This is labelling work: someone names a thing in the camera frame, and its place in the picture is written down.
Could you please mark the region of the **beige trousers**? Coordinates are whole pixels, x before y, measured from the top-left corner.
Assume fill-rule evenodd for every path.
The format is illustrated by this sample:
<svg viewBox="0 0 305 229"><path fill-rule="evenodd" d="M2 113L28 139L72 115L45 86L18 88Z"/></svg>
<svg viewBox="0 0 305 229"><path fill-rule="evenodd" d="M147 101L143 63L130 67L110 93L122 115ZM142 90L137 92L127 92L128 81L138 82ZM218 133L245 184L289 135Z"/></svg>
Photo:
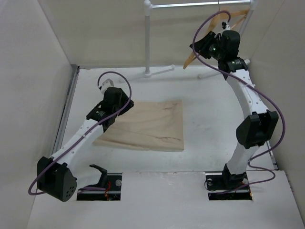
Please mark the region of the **beige trousers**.
<svg viewBox="0 0 305 229"><path fill-rule="evenodd" d="M135 101L93 144L128 150L182 152L183 101Z"/></svg>

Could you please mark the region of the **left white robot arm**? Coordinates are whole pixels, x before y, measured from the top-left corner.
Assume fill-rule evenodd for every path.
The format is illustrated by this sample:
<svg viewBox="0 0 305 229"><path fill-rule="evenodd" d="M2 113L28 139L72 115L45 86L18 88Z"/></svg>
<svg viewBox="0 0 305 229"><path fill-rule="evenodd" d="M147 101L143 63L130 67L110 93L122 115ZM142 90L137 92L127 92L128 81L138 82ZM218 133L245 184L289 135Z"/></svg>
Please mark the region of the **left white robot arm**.
<svg viewBox="0 0 305 229"><path fill-rule="evenodd" d="M83 124L60 150L37 162L37 188L62 202L68 201L77 188L73 162L114 124L115 119L134 106L131 95L122 88L109 87L103 100L86 115Z"/></svg>

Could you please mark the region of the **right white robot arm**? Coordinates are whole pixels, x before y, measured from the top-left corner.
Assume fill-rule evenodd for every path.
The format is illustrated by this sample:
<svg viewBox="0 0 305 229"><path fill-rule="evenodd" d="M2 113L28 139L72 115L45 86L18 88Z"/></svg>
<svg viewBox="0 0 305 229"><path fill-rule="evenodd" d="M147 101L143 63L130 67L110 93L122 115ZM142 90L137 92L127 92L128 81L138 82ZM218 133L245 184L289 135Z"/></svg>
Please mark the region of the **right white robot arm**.
<svg viewBox="0 0 305 229"><path fill-rule="evenodd" d="M240 34L232 30L218 34L210 31L190 45L197 55L217 60L216 70L222 73L233 89L244 116L236 129L237 146L222 173L206 175L205 185L209 191L245 188L248 163L257 150L270 140L279 119L279 112L270 111L255 90L245 60L238 57L239 45Z"/></svg>

